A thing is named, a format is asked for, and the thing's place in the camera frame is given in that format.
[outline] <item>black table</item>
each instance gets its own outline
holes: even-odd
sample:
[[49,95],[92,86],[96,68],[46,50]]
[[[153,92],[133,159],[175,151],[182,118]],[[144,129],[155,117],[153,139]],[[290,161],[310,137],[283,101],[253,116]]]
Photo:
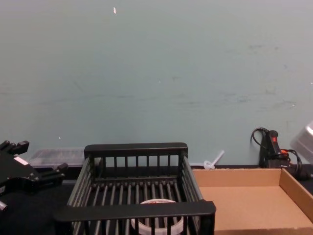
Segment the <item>black table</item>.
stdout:
[[[254,166],[220,167],[255,168]],[[313,179],[301,184],[313,195]],[[9,210],[0,215],[0,235],[55,235],[52,213],[66,205],[73,187],[74,185],[62,185],[34,195],[11,193],[1,197],[1,201],[9,206]]]

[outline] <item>white tape roll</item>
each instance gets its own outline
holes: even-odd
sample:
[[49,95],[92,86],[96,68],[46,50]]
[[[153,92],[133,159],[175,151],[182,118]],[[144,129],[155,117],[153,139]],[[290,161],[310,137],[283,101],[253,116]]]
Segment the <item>white tape roll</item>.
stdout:
[[[141,204],[150,204],[150,203],[168,203],[175,201],[168,200],[168,199],[151,199],[142,202]],[[135,229],[135,219],[132,219],[132,227]],[[180,221],[171,227],[171,235],[178,235],[183,231],[183,219],[181,218]],[[155,229],[156,235],[167,235],[167,228],[156,228]],[[143,223],[139,222],[139,233],[141,235],[151,235],[151,227],[144,225]]]

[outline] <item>wall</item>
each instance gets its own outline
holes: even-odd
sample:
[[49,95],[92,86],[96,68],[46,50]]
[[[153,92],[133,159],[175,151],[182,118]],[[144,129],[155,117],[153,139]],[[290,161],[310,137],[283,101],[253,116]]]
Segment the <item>wall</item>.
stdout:
[[40,148],[184,141],[255,164],[313,116],[310,0],[2,0],[0,133]]

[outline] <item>black wire basket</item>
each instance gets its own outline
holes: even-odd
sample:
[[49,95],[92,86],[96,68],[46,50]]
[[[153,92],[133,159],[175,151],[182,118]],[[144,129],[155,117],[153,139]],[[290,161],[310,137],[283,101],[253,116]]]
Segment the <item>black wire basket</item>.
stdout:
[[[85,162],[67,206],[54,214],[57,235],[213,235],[216,208],[202,198],[185,143],[99,144]],[[150,199],[176,203],[141,204]]]

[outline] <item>cardboard box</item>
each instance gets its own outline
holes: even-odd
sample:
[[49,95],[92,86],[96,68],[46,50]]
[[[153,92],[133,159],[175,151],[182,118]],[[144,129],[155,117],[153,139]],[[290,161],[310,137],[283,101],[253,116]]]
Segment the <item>cardboard box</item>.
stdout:
[[193,170],[215,235],[313,235],[313,196],[286,170]]

